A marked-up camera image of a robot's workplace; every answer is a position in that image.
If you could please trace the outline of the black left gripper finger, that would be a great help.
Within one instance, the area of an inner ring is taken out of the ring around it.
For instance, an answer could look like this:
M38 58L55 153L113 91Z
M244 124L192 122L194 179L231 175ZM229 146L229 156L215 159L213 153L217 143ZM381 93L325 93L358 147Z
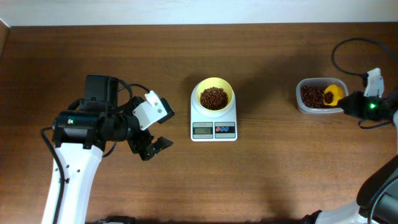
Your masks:
M167 113L163 118L158 120L159 124L166 122L168 119L172 118L175 115L175 111L170 106L169 102L165 98L161 98L160 102L165 108L165 112Z
M168 147L172 146L174 144L173 141L168 140L164 137L160 137L156 140L154 143L150 143L148 146L144 148L144 150L141 152L141 159L143 161L148 161L152 159L154 156L156 156L158 153L163 151L164 149L167 149Z

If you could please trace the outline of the red beans in bowl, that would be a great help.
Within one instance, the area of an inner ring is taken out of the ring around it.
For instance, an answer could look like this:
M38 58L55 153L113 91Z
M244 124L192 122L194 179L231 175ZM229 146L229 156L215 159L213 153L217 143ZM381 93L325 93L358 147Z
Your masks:
M222 88L207 88L200 94L200 104L208 110L221 110L228 104L228 95Z

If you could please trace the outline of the yellow plastic bowl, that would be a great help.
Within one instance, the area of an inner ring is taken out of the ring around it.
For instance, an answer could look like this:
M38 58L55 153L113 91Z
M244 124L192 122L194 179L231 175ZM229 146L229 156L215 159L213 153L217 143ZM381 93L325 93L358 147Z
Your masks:
M221 110L208 110L200 104L200 94L205 89L211 88L211 87L222 88L228 95L228 104L225 108L223 108L221 110L225 110L229 105L232 104L232 101L234 98L234 93L233 93L233 89L232 89L231 85L226 80L224 80L222 78L211 77L211 78L207 78L207 79L201 81L198 84L197 89L193 92L194 93L193 99L199 103L200 108L203 108L206 111L221 111Z

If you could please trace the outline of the yellow plastic scoop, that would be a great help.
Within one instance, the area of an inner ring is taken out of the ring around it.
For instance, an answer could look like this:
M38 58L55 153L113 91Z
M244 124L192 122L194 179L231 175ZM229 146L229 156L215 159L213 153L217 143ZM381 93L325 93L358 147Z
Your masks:
M337 106L338 101L344 98L344 91L338 85L328 86L323 93L323 102L327 106Z

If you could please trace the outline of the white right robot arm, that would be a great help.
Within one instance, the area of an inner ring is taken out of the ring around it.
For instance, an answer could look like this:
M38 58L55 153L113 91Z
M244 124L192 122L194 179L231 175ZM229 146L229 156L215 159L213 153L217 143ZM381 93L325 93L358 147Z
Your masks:
M397 95L366 96L355 91L338 101L344 114L359 118L361 129L397 127ZM356 200L330 211L316 211L300 221L304 224L397 223L397 156L371 175Z

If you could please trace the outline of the white digital kitchen scale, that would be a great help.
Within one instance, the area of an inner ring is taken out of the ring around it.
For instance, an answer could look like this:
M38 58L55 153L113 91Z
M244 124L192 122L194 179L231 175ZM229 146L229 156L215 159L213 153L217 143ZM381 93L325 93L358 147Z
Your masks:
M190 100L190 138L194 142L224 142L235 141L238 138L238 123L236 115L235 94L232 104L225 110L206 111L200 108L193 99L193 89Z

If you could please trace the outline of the clear plastic container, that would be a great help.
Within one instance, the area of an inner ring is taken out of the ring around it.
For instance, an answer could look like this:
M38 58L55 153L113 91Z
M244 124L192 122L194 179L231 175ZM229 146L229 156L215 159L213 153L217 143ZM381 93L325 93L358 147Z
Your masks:
M333 114L342 113L341 108L310 108L307 107L302 98L301 87L303 86L314 86L314 87L328 87L330 85L339 86L344 93L344 96L348 96L348 89L346 84L337 78L306 78L298 83L296 87L296 99L298 110L303 114Z

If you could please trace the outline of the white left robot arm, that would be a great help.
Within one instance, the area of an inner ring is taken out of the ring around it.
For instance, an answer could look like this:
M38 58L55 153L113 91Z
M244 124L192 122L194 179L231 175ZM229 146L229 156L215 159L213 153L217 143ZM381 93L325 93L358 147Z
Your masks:
M143 161L173 142L154 138L148 128L174 116L165 98L147 90L135 96L132 84L104 75L87 75L84 97L54 119L52 139L41 136L53 157L52 179L42 223L84 223L96 170L110 153L107 142L126 141Z

